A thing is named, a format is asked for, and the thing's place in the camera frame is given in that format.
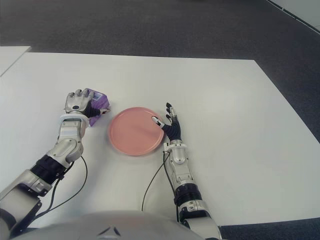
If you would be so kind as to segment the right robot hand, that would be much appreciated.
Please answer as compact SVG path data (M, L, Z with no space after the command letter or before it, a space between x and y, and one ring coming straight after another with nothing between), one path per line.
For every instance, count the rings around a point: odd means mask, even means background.
M166 103L166 112L167 114L165 116L170 121L170 125L165 124L156 116L152 116L151 119L163 130L170 141L182 141L178 116L169 102Z

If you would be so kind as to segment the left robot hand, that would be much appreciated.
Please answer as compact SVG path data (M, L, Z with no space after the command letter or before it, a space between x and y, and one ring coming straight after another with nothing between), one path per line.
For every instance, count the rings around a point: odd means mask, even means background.
M67 114L82 114L90 119L104 115L111 109L105 94L85 88L68 94L64 110Z

